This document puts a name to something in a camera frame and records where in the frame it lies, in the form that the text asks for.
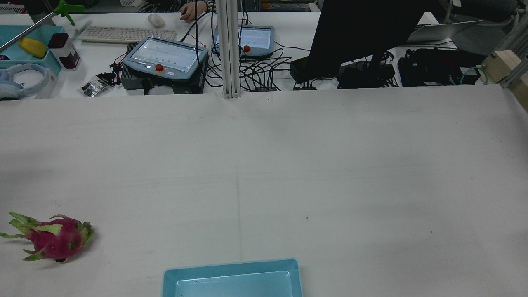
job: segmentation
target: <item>computer mouse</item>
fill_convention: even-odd
[[[152,26],[154,26],[154,28],[161,28],[165,26],[165,21],[163,20],[163,18],[155,13],[149,14],[147,19],[148,19],[148,22]]]

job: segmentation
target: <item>laptop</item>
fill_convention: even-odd
[[[414,32],[411,33],[406,43],[418,43],[428,41],[440,41],[453,37],[455,34],[462,32],[481,22],[469,21],[448,24],[419,24]]]

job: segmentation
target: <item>yellow object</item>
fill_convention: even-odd
[[[482,62],[482,68],[494,83],[507,76],[520,63],[521,59],[510,50],[495,51]],[[528,112],[528,72],[510,85],[510,91]]]
[[[33,38],[23,37],[18,41],[18,46],[26,53],[42,59],[46,55],[46,45]]]

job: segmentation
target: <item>wooden block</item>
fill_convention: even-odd
[[[482,62],[482,68],[488,73],[490,78],[488,83],[496,83],[507,76],[519,63],[521,59],[512,51],[495,51]],[[528,112],[528,72],[510,86],[510,91]]]
[[[482,68],[486,70],[491,79],[489,83],[495,83],[507,76],[519,63],[521,59],[514,52],[495,51],[482,62]]]

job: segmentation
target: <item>keyboard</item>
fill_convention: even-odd
[[[131,43],[139,42],[148,35],[175,39],[176,31],[89,26],[84,31],[82,31],[78,39],[100,43]]]

